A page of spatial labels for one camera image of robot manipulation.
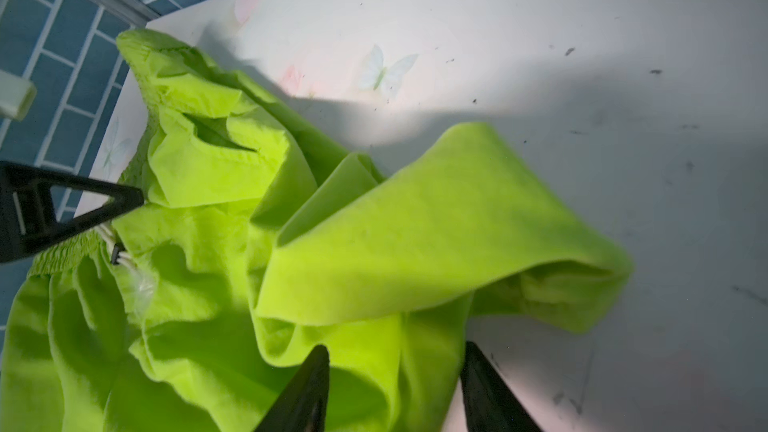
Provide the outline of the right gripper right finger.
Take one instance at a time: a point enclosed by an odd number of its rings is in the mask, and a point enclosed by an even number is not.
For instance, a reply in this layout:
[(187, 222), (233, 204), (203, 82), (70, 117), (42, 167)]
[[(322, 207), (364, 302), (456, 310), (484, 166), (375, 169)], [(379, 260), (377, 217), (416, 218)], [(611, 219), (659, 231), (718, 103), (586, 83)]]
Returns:
[(479, 346), (471, 341), (466, 342), (460, 382), (469, 432), (542, 431)]

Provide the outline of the lime green shorts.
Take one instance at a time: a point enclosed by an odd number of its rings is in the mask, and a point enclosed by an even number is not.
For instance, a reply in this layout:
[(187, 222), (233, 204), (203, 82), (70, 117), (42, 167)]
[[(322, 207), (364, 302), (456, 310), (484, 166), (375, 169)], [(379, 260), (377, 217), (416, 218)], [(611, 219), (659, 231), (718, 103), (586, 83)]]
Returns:
[(147, 29), (117, 47), (148, 108), (121, 180), (145, 202), (34, 261), (5, 431), (251, 431), (318, 345), (328, 430), (438, 431), (469, 318), (582, 333), (629, 278), (487, 124), (386, 177), (197, 48)]

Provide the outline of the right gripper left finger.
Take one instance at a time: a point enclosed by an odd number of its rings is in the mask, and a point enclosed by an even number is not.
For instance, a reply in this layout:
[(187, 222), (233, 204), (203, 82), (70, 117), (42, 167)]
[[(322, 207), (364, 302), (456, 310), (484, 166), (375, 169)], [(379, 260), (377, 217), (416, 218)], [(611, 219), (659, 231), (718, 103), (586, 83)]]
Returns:
[(254, 431), (323, 432), (329, 388), (329, 352), (317, 345)]

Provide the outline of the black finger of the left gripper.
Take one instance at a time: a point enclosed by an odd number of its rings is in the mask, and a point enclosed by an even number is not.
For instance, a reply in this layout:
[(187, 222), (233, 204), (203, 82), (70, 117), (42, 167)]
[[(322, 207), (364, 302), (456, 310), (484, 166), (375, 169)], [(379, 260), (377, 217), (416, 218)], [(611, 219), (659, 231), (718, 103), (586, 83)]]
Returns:
[[(106, 204), (67, 221), (58, 218), (55, 188), (90, 192)], [(144, 204), (141, 189), (79, 175), (1, 163), (1, 262), (29, 258)]]

